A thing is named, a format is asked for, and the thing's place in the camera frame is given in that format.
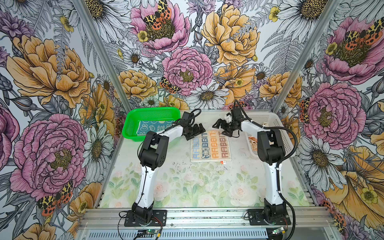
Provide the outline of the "orange pink patterned towel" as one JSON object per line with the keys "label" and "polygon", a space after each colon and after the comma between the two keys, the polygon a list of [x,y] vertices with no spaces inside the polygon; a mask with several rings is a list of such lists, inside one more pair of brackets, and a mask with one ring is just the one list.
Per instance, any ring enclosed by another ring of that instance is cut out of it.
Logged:
{"label": "orange pink patterned towel", "polygon": [[257,140],[257,138],[255,138],[254,136],[248,136],[248,139],[249,139],[249,143],[250,143],[250,146],[251,146],[251,150],[253,152],[257,152],[258,151],[258,140]]}

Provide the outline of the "striped rabbit text towel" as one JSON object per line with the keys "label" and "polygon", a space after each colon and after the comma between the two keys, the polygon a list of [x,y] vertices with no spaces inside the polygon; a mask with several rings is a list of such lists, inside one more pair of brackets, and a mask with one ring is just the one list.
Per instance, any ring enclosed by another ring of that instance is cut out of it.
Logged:
{"label": "striped rabbit text towel", "polygon": [[218,130],[209,130],[191,140],[191,162],[231,162],[229,138]]}

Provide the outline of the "white plastic basket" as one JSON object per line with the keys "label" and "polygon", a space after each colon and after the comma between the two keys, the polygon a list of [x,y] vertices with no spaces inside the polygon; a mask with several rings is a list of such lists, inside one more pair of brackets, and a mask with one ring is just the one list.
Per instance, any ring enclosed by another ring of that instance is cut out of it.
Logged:
{"label": "white plastic basket", "polygon": [[245,125],[245,129],[242,127],[244,133],[256,137],[260,131],[280,130],[286,150],[285,159],[294,156],[299,143],[298,138],[292,130],[283,126],[277,114],[268,111],[246,111],[246,114],[250,120],[245,120],[242,123]]}

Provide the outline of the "blue bunny pattern towel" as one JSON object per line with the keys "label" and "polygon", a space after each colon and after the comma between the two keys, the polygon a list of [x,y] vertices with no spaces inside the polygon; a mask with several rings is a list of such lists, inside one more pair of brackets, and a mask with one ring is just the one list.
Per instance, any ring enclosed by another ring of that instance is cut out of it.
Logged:
{"label": "blue bunny pattern towel", "polygon": [[162,132],[172,125],[174,121],[140,121],[137,130],[138,136],[145,136],[147,132]]}

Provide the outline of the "green plastic basket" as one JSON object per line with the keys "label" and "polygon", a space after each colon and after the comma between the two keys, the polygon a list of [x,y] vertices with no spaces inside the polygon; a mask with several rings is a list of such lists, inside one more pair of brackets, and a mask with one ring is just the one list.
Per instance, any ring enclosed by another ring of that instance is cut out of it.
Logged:
{"label": "green plastic basket", "polygon": [[174,107],[141,108],[132,110],[127,114],[122,130],[122,136],[125,139],[134,142],[143,141],[148,131],[146,131],[144,135],[138,134],[141,122],[176,121],[180,116],[180,110]]}

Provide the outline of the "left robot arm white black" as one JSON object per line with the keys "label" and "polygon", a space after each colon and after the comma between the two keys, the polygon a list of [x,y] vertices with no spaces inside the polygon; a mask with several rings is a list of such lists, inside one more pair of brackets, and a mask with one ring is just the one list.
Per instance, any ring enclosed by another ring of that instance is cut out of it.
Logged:
{"label": "left robot arm white black", "polygon": [[202,124],[196,124],[195,118],[201,114],[201,109],[184,112],[183,116],[162,131],[149,131],[138,149],[138,159],[142,167],[142,177],[139,193],[129,213],[130,220],[142,226],[147,226],[153,220],[158,220],[153,213],[156,177],[159,168],[164,164],[169,143],[179,137],[187,141],[203,134],[206,130]]}

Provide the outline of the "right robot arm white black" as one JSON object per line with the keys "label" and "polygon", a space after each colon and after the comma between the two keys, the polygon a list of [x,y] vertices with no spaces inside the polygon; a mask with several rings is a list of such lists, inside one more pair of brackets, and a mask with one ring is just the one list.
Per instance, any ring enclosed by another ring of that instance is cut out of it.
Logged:
{"label": "right robot arm white black", "polygon": [[266,127],[246,116],[240,107],[234,107],[224,119],[213,124],[222,129],[222,134],[232,137],[233,132],[242,131],[257,138],[258,157],[263,162],[266,180],[264,209],[261,212],[248,210],[251,223],[264,221],[266,225],[291,223],[287,201],[282,197],[280,164],[286,159],[286,150],[279,127]]}

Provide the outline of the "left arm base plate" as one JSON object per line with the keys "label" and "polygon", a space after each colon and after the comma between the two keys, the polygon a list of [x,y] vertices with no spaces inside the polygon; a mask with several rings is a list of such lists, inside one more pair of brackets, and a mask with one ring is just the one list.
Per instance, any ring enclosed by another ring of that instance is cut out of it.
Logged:
{"label": "left arm base plate", "polygon": [[167,222],[167,210],[152,210],[145,214],[128,211],[125,227],[164,227]]}

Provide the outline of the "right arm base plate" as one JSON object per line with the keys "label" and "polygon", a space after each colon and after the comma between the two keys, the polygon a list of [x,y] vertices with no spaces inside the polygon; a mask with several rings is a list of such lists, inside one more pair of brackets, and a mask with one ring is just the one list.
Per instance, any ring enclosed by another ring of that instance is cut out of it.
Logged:
{"label": "right arm base plate", "polygon": [[266,213],[263,209],[247,210],[244,219],[248,220],[251,226],[289,226],[292,224],[287,214],[274,215]]}

